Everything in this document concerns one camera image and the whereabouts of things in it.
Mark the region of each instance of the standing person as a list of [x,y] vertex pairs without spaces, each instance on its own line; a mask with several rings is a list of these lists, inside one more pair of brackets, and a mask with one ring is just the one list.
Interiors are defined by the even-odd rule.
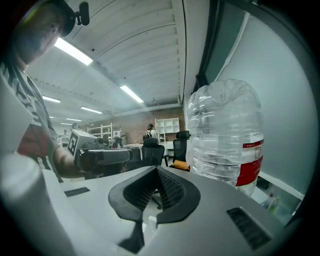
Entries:
[[148,138],[156,138],[158,139],[158,135],[156,133],[156,131],[153,129],[154,125],[152,123],[149,123],[148,128],[146,130],[146,132],[143,135],[143,141],[145,141]]
[[63,148],[68,147],[69,134],[67,133],[67,130],[64,130],[64,134],[61,136],[61,142],[62,142],[62,147]]
[[16,103],[21,102],[33,115],[17,152],[35,160],[42,169],[54,171],[60,181],[60,176],[76,178],[82,174],[71,154],[59,147],[43,97],[25,71],[74,26],[75,14],[64,0],[43,0],[23,17],[0,59],[0,86],[12,90]]

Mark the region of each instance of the office chair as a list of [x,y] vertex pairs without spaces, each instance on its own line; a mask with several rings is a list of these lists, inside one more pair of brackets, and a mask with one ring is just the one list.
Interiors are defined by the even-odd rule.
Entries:
[[125,171],[131,171],[142,167],[142,160],[139,148],[131,148],[132,158],[126,162]]
[[170,167],[184,170],[184,171],[189,171],[188,169],[186,169],[186,166],[187,166],[186,154],[187,154],[187,140],[189,140],[190,136],[191,135],[188,130],[179,131],[176,133],[176,136],[175,136],[176,139],[173,141],[173,165],[171,165]]
[[[165,153],[165,147],[158,144],[156,138],[147,138],[143,141],[142,146],[142,166],[161,166]],[[157,209],[161,210],[161,204],[152,196],[151,200],[157,205]]]

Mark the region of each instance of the mesh chair back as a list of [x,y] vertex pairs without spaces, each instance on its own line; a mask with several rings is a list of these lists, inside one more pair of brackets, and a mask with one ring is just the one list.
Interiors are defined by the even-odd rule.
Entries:
[[139,148],[131,148],[132,158],[126,162],[125,171],[131,171],[142,166],[141,154]]
[[165,147],[156,138],[147,138],[142,146],[142,166],[161,166]]
[[177,138],[173,141],[173,162],[175,160],[186,162],[187,139]]

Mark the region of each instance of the hand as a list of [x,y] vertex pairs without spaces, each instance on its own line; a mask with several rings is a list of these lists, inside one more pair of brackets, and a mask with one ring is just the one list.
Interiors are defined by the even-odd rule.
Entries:
[[61,147],[58,147],[53,152],[53,161],[59,175],[63,178],[80,178],[83,177],[81,172],[78,172],[73,157]]

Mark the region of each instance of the fluorescent light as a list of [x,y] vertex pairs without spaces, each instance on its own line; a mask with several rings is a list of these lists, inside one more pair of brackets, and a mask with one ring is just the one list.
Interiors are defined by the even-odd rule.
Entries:
[[72,119],[72,118],[66,118],[66,119],[81,122],[81,120],[78,120],[78,119]]
[[140,99],[132,90],[128,88],[128,86],[124,85],[121,86],[120,89],[125,91],[127,94],[129,94],[132,98],[134,98],[138,103],[143,103],[144,101]]
[[55,47],[58,47],[60,50],[64,51],[65,53],[71,55],[78,61],[86,64],[87,66],[92,62],[92,59],[85,55],[82,51],[78,50],[70,43],[66,42],[65,40],[58,38],[56,41]]
[[100,111],[96,111],[96,110],[93,110],[93,109],[90,109],[90,108],[86,108],[84,106],[82,106],[81,109],[88,110],[88,111],[91,111],[91,112],[94,112],[94,113],[97,113],[97,114],[102,114],[102,112],[100,112]]
[[46,96],[42,96],[42,98],[46,101],[50,101],[50,102],[55,102],[55,103],[60,103],[61,100],[60,99],[55,99],[55,98],[49,98],[49,97],[46,97]]

